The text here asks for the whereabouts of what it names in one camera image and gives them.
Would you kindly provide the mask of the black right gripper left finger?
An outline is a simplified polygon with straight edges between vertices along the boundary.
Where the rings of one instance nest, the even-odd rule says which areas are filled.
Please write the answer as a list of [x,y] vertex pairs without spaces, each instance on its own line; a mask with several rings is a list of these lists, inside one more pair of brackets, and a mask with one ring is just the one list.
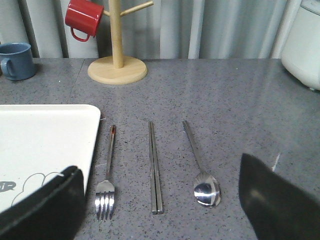
[[72,240],[85,217],[84,177],[69,166],[0,214],[2,240]]

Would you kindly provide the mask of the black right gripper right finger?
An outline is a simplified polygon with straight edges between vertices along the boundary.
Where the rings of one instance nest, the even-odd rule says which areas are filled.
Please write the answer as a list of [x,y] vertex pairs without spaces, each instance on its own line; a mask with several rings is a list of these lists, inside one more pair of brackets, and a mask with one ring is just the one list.
[[318,240],[320,203],[260,159],[241,156],[239,200],[259,240]]

